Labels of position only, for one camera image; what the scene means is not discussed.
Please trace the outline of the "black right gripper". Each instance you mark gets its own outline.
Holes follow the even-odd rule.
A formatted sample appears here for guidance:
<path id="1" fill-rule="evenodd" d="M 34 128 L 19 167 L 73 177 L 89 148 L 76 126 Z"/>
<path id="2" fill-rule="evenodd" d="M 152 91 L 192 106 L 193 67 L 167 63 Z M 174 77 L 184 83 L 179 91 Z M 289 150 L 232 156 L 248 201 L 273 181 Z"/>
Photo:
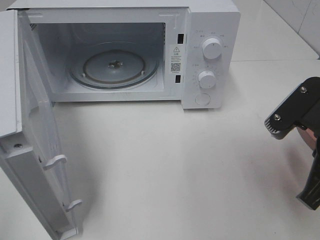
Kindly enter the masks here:
<path id="1" fill-rule="evenodd" d="M 320 100 L 303 100 L 302 115 L 300 117 L 301 128 L 303 130 L 310 129 L 317 140 L 320 138 Z M 320 156 L 314 153 L 314 160 L 309 172 L 304 189 L 297 195 L 297 199 L 301 201 L 310 210 L 316 210 L 320 206 Z"/>

